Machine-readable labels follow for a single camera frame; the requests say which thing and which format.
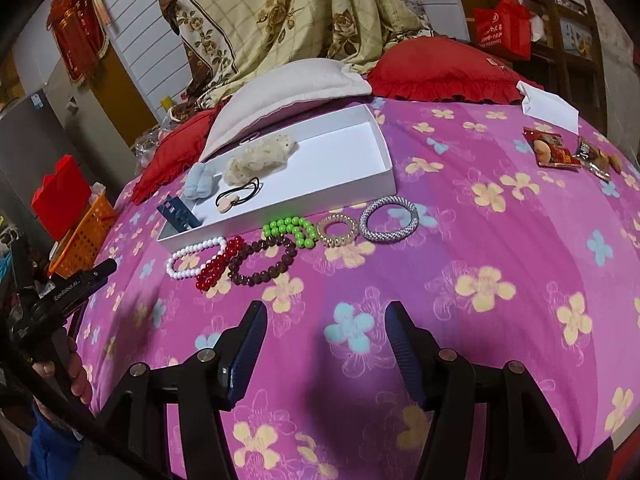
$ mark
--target red bag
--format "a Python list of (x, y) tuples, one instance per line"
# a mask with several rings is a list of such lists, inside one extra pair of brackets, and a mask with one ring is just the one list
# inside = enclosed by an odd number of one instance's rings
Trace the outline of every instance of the red bag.
[(495, 10), (474, 9), (476, 42), (490, 54), (513, 61), (531, 58), (529, 9), (514, 0), (500, 0)]
[(59, 242), (79, 219), (91, 189), (71, 155), (56, 164), (56, 173), (46, 175), (31, 200), (31, 207), (47, 233)]

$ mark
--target floral blanket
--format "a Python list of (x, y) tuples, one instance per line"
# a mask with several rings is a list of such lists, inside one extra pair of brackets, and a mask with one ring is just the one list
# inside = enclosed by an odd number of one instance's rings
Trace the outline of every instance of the floral blanket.
[(420, 18), (404, 0), (159, 0), (185, 44), (188, 89), (214, 107), (249, 79), (289, 61), (329, 57), (371, 68)]
[[(118, 270), (92, 297), (78, 341), (94, 408), (130, 364), (181, 362), (262, 300), (268, 332), (253, 377), (246, 397), (222, 415), (238, 476), (413, 479), (430, 416), (408, 397), (386, 339), (384, 309), (400, 300), (416, 325), (471, 362), (522, 361), (584, 460), (620, 427), (640, 390), (640, 173), (625, 163), (605, 184), (586, 171), (541, 170), (522, 128), (554, 128), (519, 107), (370, 106), (398, 194), (420, 213), (417, 231), (397, 244), (317, 246), (269, 283), (224, 278), (201, 294), (194, 280), (169, 279), (168, 254), (155, 241), (163, 224), (156, 206), (184, 179), (142, 206), (129, 202), (126, 187), (100, 256), (114, 257)], [(561, 133), (573, 149), (577, 137)], [(344, 212), (357, 218), (363, 207)], [(370, 226), (408, 222), (406, 211), (389, 207)], [(260, 229), (244, 236), (258, 239)], [(177, 265), (193, 268), (214, 251)], [(244, 265), (255, 272), (277, 257), (274, 247)], [(184, 476), (175, 410), (169, 430), (172, 465)], [(469, 478), (478, 476), (479, 446)]]

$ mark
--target white bead bracelet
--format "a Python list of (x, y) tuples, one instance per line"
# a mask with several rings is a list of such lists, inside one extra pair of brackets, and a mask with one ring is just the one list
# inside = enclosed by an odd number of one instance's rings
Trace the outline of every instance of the white bead bracelet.
[(206, 262), (203, 263), (201, 266), (196, 267), (195, 269), (174, 270), (175, 261), (178, 260), (179, 258), (186, 256), (187, 254), (199, 253), (204, 249), (209, 249), (216, 245), (220, 246), (220, 250), (218, 251), (218, 254), (222, 255), (222, 253), (224, 253), (226, 249), (226, 240), (222, 236), (219, 236), (217, 238), (212, 238), (210, 240), (205, 240), (199, 244), (188, 245), (184, 249), (180, 249), (179, 251), (172, 254), (171, 257), (166, 261), (166, 273), (169, 275), (169, 277), (173, 278), (174, 280), (182, 280), (184, 278), (195, 278), (198, 274), (200, 274), (203, 271), (203, 269), (207, 265)]
[[(393, 231), (391, 233), (379, 233), (375, 231), (370, 231), (367, 228), (367, 220), (371, 214), (378, 208), (387, 204), (396, 204), (404, 207), (410, 213), (411, 218), (409, 224), (406, 227), (398, 229), (397, 231)], [(420, 217), (418, 215), (418, 208), (415, 204), (409, 202), (407, 199), (395, 195), (395, 196), (384, 196), (379, 198), (375, 202), (370, 203), (364, 210), (362, 211), (362, 215), (360, 215), (360, 234), (365, 237), (367, 240), (376, 243), (393, 243), (399, 242), (400, 240), (404, 240), (408, 236), (410, 236), (417, 228)]]

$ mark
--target white box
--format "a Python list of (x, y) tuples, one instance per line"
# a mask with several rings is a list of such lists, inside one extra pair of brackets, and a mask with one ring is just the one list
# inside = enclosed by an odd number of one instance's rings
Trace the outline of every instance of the white box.
[(226, 162), (244, 150), (246, 143), (213, 159), (216, 191), (211, 197), (196, 202), (182, 198), (202, 225), (178, 233), (165, 222), (158, 242), (174, 253), (209, 238), (259, 229), (274, 219), (308, 216), (396, 194), (385, 139), (365, 105), (300, 121), (260, 138), (278, 132), (288, 133), (298, 144), (286, 166), (260, 180), (258, 194), (226, 213), (216, 208), (216, 196), (230, 189), (222, 180)]

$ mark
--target brown bead bracelet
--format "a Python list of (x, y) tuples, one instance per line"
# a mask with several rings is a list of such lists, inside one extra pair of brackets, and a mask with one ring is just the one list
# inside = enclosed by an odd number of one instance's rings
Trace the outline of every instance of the brown bead bracelet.
[[(242, 262), (244, 262), (251, 254), (264, 251), (275, 245), (284, 246), (285, 252), (280, 261), (274, 266), (271, 266), (262, 272), (254, 272), (251, 276), (239, 273)], [(254, 286), (259, 285), (260, 283), (266, 283), (273, 278), (277, 278), (283, 272), (286, 272), (287, 269), (289, 269), (289, 266), (293, 263), (293, 259), (296, 257), (296, 254), (298, 254), (296, 243), (285, 235), (267, 236), (264, 240), (258, 240), (251, 244), (245, 242), (242, 248), (238, 251), (238, 256), (234, 256), (229, 261), (229, 279), (235, 285)]]

